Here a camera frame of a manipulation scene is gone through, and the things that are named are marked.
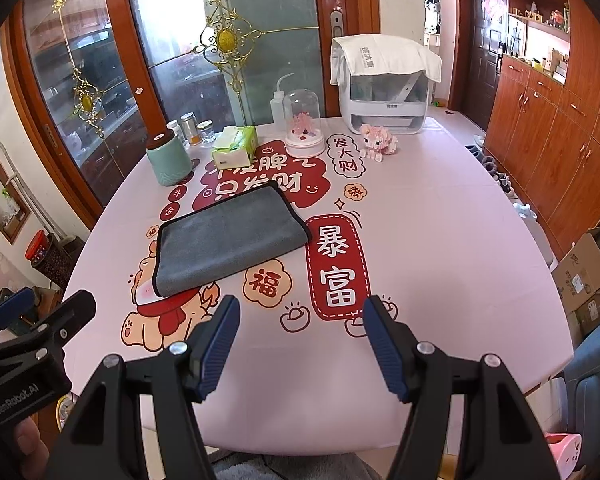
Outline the person left hand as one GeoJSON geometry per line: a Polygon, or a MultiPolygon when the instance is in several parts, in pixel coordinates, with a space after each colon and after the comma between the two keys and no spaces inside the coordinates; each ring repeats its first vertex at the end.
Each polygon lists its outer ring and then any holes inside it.
{"type": "Polygon", "coordinates": [[[18,465],[20,466],[22,478],[27,480],[42,479],[50,458],[50,451],[42,441],[36,423],[30,417],[23,419],[15,426],[12,436],[18,448],[18,465]]]}

